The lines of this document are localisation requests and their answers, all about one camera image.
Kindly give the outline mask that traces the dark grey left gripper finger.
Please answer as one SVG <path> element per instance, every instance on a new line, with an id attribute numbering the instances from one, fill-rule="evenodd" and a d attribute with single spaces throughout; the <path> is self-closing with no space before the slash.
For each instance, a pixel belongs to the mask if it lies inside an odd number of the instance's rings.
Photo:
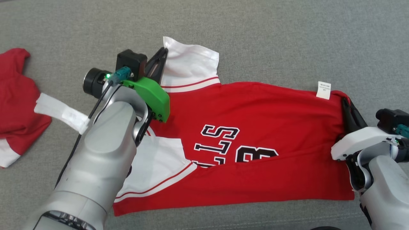
<path id="1" fill-rule="evenodd" d="M 166 61 L 167 48 L 159 48 L 159 50 L 148 60 L 145 65 L 145 76 L 151 77 L 158 65 Z"/>
<path id="2" fill-rule="evenodd" d="M 163 72 L 165 70 L 165 65 L 166 65 L 166 61 L 164 63 L 162 63 L 161 65 L 158 65 L 155 68 L 154 73 L 150 77 L 151 80 L 156 81 L 159 85 L 161 84 L 161 81 L 162 81 Z"/>

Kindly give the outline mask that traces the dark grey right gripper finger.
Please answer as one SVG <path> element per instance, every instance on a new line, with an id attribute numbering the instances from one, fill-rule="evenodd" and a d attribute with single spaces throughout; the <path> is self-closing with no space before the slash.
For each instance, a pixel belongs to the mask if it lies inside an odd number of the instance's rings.
<path id="1" fill-rule="evenodd" d="M 347 99 L 351 105 L 351 114 L 354 120 L 353 130 L 360 130 L 362 128 L 368 127 L 368 124 L 365 122 L 364 118 L 359 113 L 358 109 L 355 107 L 355 105 L 352 103 L 352 101 L 349 98 Z"/>
<path id="2" fill-rule="evenodd" d="M 341 105 L 342 105 L 344 132 L 345 133 L 353 132 L 354 120 L 351 114 L 351 105 L 346 97 L 342 98 Z"/>

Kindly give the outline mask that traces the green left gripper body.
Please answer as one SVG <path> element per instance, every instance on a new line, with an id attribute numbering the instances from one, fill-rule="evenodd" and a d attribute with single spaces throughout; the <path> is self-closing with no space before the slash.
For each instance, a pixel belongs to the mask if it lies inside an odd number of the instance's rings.
<path id="1" fill-rule="evenodd" d="M 137 81 L 124 80 L 122 85 L 132 88 L 145 101 L 160 122 L 166 123 L 170 115 L 170 97 L 156 81 L 142 77 Z"/>

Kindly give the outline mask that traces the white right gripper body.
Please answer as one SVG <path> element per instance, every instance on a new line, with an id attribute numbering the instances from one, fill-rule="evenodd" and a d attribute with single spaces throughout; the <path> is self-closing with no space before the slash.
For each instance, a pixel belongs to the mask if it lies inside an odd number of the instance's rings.
<path id="1" fill-rule="evenodd" d="M 345 135 L 341 140 L 331 147 L 333 160 L 346 160 L 346 157 L 365 148 L 374 146 L 381 142 L 397 145 L 394 141 L 398 134 L 390 134 L 378 127 L 365 127 Z"/>

